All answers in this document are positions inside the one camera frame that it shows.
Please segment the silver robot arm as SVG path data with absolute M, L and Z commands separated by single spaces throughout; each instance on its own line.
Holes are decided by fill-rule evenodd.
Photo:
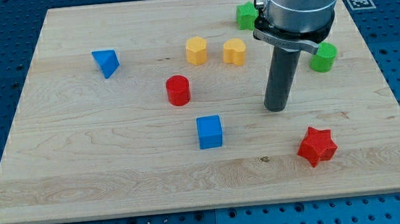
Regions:
M 253 34 L 287 51 L 316 54 L 333 24 L 336 0 L 254 0 Z

